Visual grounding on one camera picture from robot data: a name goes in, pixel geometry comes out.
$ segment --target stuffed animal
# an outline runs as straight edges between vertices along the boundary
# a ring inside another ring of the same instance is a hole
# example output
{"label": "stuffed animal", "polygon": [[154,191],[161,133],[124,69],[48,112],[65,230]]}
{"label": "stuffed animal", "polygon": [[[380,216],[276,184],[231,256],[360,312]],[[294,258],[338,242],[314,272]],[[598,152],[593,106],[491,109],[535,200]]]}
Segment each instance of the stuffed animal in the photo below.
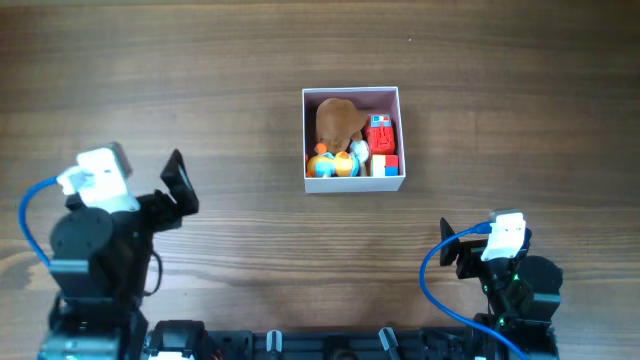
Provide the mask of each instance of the stuffed animal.
{"label": "stuffed animal", "polygon": [[325,144],[333,155],[345,151],[351,140],[362,140],[367,118],[368,114],[359,111],[349,100],[327,99],[316,113],[316,143]]}

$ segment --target blue block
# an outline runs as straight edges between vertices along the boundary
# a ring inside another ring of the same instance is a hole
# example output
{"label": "blue block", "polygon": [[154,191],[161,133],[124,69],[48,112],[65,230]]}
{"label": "blue block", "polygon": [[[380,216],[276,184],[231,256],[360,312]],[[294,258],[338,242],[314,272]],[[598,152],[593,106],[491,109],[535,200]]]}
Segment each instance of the blue block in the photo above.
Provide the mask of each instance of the blue block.
{"label": "blue block", "polygon": [[395,166],[387,166],[384,168],[384,176],[398,176],[398,168]]}

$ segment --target cable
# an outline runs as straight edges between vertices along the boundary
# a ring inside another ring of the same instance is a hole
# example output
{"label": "cable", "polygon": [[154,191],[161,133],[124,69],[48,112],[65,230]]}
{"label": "cable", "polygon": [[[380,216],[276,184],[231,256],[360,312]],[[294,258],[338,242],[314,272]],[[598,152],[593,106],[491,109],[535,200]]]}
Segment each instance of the cable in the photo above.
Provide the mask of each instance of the cable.
{"label": "cable", "polygon": [[435,307],[437,307],[438,309],[440,309],[440,311],[442,311],[443,313],[451,316],[452,318],[458,320],[459,322],[471,326],[472,328],[482,331],[484,333],[486,333],[487,335],[492,336],[493,338],[495,338],[496,340],[499,340],[500,342],[502,342],[506,347],[508,347],[511,351],[513,351],[521,360],[528,360],[527,355],[525,355],[520,349],[518,349],[518,347],[513,344],[511,341],[509,341],[509,339],[507,339],[506,337],[504,337],[502,334],[500,334],[499,332],[492,330],[480,323],[477,323],[473,320],[467,319],[455,312],[453,312],[452,310],[450,310],[449,308],[445,307],[444,305],[442,305],[438,300],[436,300],[435,297],[433,297],[433,295],[431,295],[431,293],[429,292],[429,290],[427,289],[427,284],[425,282],[425,274],[427,272],[427,263],[429,262],[429,260],[431,260],[431,258],[433,257],[433,255],[435,255],[440,249],[442,249],[443,247],[447,246],[449,243],[451,243],[452,241],[456,240],[457,238],[464,236],[464,235],[469,235],[469,234],[488,234],[491,233],[491,226],[489,225],[488,222],[486,223],[480,223],[477,224],[467,230],[461,231],[457,234],[451,235],[449,236],[447,239],[445,239],[444,241],[442,241],[440,244],[438,244],[436,247],[434,247],[433,249],[431,249],[431,251],[429,251],[429,253],[427,254],[427,256],[425,256],[424,260],[422,261],[422,265],[420,266],[420,287],[422,288],[422,292],[424,293],[424,296],[427,297],[427,300],[429,300]]}
{"label": "cable", "polygon": [[33,198],[40,190],[57,183],[58,181],[54,176],[43,180],[27,189],[27,192],[22,197],[22,201],[20,201],[20,209],[18,210],[18,222],[20,223],[22,233],[24,234],[24,237],[27,238],[27,242],[29,243],[29,245],[31,245],[33,251],[36,253],[36,255],[38,255],[40,260],[47,268],[49,267],[49,258],[44,254],[40,246],[38,246],[36,239],[34,239],[33,234],[31,234],[31,230],[29,230],[29,225],[27,225],[27,207],[29,206],[31,198]]}
{"label": "cable", "polygon": [[156,291],[160,289],[160,282],[162,281],[162,260],[160,260],[160,255],[158,255],[155,250],[151,250],[151,255],[153,255],[153,257],[156,258],[156,261],[158,262],[158,282],[156,283],[156,287],[152,292],[148,292],[145,290],[143,293],[144,296],[151,296],[155,294]]}

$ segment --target white box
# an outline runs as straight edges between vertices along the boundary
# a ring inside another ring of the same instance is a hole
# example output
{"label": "white box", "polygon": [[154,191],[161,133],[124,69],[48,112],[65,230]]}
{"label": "white box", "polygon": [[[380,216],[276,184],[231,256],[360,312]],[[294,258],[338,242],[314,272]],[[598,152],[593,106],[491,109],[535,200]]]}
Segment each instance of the white box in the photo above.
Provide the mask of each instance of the white box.
{"label": "white box", "polygon": [[[351,100],[360,110],[391,114],[396,135],[398,176],[306,177],[305,154],[309,157],[315,154],[316,111],[323,101],[332,97]],[[406,177],[400,96],[396,86],[303,89],[302,136],[302,176],[307,193],[398,191]]]}

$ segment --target red block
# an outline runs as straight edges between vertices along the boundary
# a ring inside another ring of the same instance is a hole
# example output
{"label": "red block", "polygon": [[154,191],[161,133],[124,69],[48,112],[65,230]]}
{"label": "red block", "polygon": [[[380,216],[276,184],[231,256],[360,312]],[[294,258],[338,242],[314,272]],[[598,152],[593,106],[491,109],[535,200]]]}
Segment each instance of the red block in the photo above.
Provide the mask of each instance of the red block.
{"label": "red block", "polygon": [[384,164],[385,166],[398,167],[398,155],[387,155]]}

